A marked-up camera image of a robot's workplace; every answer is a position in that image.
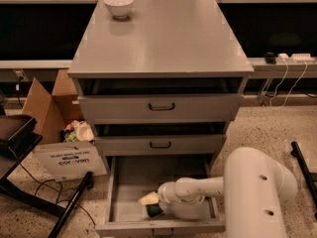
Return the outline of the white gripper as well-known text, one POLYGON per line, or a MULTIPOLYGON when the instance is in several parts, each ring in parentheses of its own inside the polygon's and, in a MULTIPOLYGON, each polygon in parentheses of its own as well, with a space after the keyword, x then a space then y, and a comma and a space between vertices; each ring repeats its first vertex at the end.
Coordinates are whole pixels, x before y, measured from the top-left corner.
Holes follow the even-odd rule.
POLYGON ((179 219, 193 220, 203 217, 202 205, 205 195, 197 180, 169 181, 139 199, 142 206, 157 204, 163 212, 179 219))

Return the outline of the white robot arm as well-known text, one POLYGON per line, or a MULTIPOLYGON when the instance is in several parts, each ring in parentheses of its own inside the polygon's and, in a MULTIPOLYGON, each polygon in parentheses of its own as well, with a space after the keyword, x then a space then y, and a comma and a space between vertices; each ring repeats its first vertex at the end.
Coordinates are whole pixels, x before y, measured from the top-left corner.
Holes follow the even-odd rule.
POLYGON ((207 197, 222 196, 227 238, 287 238, 281 206, 298 192, 294 174, 250 147, 234 150, 218 178, 180 178, 139 199, 162 212, 188 218, 207 197))

